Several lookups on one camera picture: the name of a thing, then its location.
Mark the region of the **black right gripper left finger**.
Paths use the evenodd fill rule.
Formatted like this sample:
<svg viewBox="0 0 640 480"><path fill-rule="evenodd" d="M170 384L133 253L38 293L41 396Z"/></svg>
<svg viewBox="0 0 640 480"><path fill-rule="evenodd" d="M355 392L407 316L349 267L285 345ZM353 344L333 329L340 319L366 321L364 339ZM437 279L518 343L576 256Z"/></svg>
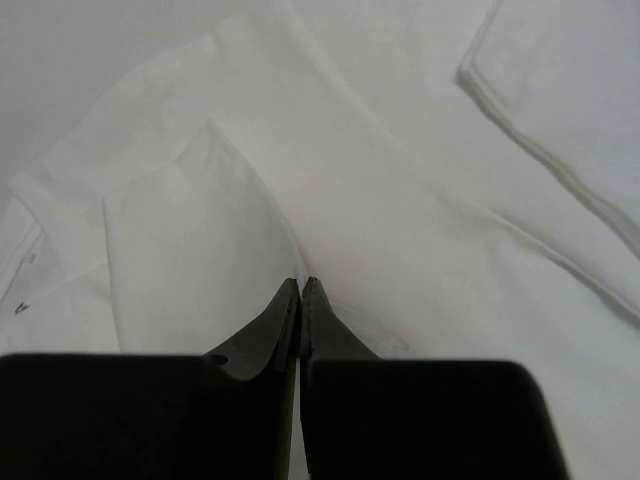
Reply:
<svg viewBox="0 0 640 480"><path fill-rule="evenodd" d="M14 354L1 360L5 479L284 479L300 297L196 356Z"/></svg>

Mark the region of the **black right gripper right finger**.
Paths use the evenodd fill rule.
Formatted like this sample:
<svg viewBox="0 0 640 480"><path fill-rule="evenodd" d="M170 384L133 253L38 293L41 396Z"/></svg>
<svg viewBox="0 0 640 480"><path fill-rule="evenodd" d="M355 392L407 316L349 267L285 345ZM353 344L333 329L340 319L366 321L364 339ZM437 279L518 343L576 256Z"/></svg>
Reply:
<svg viewBox="0 0 640 480"><path fill-rule="evenodd" d="M303 290L301 422L314 479L565 479L542 392L521 365L385 360Z"/></svg>

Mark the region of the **white Coca-Cola print t-shirt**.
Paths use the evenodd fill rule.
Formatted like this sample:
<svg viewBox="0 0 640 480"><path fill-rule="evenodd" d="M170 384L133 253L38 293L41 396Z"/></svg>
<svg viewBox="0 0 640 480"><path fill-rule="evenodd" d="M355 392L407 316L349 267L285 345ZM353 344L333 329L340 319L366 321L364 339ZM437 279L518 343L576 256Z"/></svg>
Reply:
<svg viewBox="0 0 640 480"><path fill-rule="evenodd" d="M287 277L639 475L635 1L5 1L1 351L201 354Z"/></svg>

